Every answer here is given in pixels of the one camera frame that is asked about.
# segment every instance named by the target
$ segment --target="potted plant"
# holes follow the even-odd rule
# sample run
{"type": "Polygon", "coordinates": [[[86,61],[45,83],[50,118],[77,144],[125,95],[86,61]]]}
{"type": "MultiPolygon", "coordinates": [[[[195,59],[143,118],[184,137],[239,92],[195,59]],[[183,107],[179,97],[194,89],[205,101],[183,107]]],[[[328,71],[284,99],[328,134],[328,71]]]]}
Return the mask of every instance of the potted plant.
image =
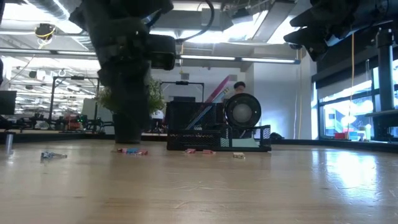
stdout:
{"type": "MultiPolygon", "coordinates": [[[[148,108],[149,114],[155,113],[157,110],[164,108],[162,90],[160,89],[160,81],[152,77],[148,81],[148,108]]],[[[137,144],[141,141],[142,130],[132,119],[128,118],[119,106],[111,98],[111,89],[103,88],[96,97],[97,102],[110,110],[113,114],[114,133],[116,143],[137,144]]]]}

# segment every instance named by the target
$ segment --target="black cable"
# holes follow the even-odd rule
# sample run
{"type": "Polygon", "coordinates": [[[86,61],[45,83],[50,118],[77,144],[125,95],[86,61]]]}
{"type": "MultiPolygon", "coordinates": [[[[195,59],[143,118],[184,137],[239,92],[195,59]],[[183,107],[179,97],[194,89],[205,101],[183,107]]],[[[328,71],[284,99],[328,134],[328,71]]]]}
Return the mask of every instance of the black cable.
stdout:
{"type": "Polygon", "coordinates": [[[161,17],[161,15],[162,15],[162,11],[157,11],[156,12],[156,14],[154,15],[154,17],[152,18],[152,20],[151,21],[149,21],[146,25],[147,25],[147,27],[152,27],[159,19],[160,19],[160,17],[161,17]]]}
{"type": "Polygon", "coordinates": [[[192,38],[194,38],[194,37],[197,37],[197,36],[199,36],[199,35],[204,34],[205,32],[207,32],[207,31],[210,29],[210,27],[211,27],[211,25],[213,24],[213,21],[214,21],[215,11],[214,11],[213,3],[211,3],[210,0],[205,0],[205,2],[207,3],[207,5],[209,5],[210,11],[211,11],[211,16],[210,16],[209,23],[207,23],[206,27],[205,27],[204,29],[202,29],[201,31],[199,31],[199,33],[197,33],[197,34],[195,34],[195,35],[192,35],[192,36],[190,36],[190,37],[179,38],[179,39],[175,40],[176,43],[182,44],[182,43],[184,43],[184,42],[187,41],[187,40],[190,40],[190,39],[192,39],[192,38]]]}

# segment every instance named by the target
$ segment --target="ceiling pipe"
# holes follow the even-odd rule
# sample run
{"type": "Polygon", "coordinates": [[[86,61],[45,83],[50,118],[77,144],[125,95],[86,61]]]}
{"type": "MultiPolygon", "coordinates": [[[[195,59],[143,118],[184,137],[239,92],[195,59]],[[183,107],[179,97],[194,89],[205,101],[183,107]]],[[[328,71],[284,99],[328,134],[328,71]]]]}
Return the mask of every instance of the ceiling pipe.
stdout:
{"type": "MultiPolygon", "coordinates": [[[[26,0],[26,1],[35,6],[36,8],[52,15],[59,21],[68,21],[69,19],[70,14],[68,10],[58,0],[26,0]]],[[[73,38],[78,42],[80,42],[80,44],[86,47],[88,50],[94,50],[94,47],[91,44],[90,37],[88,36],[82,37],[81,35],[78,34],[78,36],[73,38]]]]}

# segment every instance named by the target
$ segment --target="wooden table surface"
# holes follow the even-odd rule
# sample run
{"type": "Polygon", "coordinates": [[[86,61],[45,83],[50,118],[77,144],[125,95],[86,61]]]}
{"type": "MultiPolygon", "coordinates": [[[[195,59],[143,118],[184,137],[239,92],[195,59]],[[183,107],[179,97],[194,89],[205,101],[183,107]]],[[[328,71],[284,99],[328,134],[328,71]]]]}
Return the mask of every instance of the wooden table surface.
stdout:
{"type": "Polygon", "coordinates": [[[277,146],[185,155],[145,142],[15,144],[0,156],[0,223],[398,223],[398,155],[277,146]],[[42,151],[68,154],[40,162],[42,151]]]}

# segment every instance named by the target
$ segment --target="computer monitor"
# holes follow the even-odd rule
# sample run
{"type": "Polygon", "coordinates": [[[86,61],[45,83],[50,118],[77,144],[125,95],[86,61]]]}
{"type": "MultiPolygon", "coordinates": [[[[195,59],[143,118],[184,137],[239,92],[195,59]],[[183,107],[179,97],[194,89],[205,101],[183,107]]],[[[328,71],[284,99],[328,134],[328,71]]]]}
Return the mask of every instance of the computer monitor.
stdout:
{"type": "Polygon", "coordinates": [[[14,115],[17,91],[0,91],[0,114],[14,115]]]}

